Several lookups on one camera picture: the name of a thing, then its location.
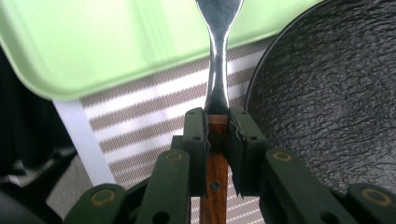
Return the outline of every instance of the light green tray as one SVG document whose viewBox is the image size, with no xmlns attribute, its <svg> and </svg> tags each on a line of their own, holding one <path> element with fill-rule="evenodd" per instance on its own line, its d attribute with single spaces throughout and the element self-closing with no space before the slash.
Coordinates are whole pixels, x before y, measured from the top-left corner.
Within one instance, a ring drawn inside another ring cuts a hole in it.
<svg viewBox="0 0 396 224">
<path fill-rule="evenodd" d="M 230 47 L 275 35 L 319 0 L 246 0 Z M 204 57 L 194 0 L 0 0 L 0 45 L 34 93 L 77 99 Z"/>
</svg>

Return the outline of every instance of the metal fork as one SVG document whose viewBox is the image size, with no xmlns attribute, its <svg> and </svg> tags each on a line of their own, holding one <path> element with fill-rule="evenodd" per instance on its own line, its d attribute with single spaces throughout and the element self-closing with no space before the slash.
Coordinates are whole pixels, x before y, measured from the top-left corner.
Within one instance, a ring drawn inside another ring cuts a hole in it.
<svg viewBox="0 0 396 224">
<path fill-rule="evenodd" d="M 228 115 L 227 40 L 243 0 L 196 0 L 210 36 L 210 65 L 205 112 Z"/>
</svg>

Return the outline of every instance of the black plate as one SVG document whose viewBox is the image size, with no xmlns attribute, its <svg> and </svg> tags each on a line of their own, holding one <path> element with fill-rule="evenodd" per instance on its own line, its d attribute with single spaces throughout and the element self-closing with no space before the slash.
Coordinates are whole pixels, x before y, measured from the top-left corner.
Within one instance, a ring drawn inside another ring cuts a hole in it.
<svg viewBox="0 0 396 224">
<path fill-rule="evenodd" d="M 396 2 L 325 2 L 264 53 L 246 110 L 325 185 L 396 193 L 395 75 Z"/>
</svg>

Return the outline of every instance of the brass screw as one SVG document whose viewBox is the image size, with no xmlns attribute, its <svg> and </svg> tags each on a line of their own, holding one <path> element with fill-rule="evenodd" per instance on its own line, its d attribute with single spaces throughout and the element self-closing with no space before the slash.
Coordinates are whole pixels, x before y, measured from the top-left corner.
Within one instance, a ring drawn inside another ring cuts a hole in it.
<svg viewBox="0 0 396 224">
<path fill-rule="evenodd" d="M 180 153 L 171 152 L 171 153 L 166 154 L 165 158 L 168 161 L 181 161 L 183 159 L 183 156 Z"/>
<path fill-rule="evenodd" d="M 276 152 L 274 158 L 278 161 L 291 161 L 291 155 L 286 152 Z"/>
<path fill-rule="evenodd" d="M 116 198 L 116 193 L 112 189 L 101 189 L 91 196 L 91 204 L 100 207 L 111 203 Z"/>
<path fill-rule="evenodd" d="M 392 199 L 386 193 L 381 192 L 378 189 L 366 188 L 361 191 L 361 194 L 364 198 L 380 206 L 390 207 L 393 205 Z"/>
</svg>

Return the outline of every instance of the striped placemat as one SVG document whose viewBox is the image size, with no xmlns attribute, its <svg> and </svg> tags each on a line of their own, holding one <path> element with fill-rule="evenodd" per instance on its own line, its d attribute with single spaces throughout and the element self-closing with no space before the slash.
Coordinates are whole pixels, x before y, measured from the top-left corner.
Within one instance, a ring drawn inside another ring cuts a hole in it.
<svg viewBox="0 0 396 224">
<path fill-rule="evenodd" d="M 229 50 L 230 106 L 243 107 L 251 75 L 271 40 Z M 150 176 L 172 136 L 182 135 L 184 114 L 204 105 L 208 62 L 183 64 L 79 101 L 54 102 L 94 185 L 115 181 L 128 189 Z M 227 223 L 263 223 L 259 198 L 236 197 L 229 176 Z M 198 223 L 198 216 L 199 200 L 193 198 L 191 223 Z"/>
</svg>

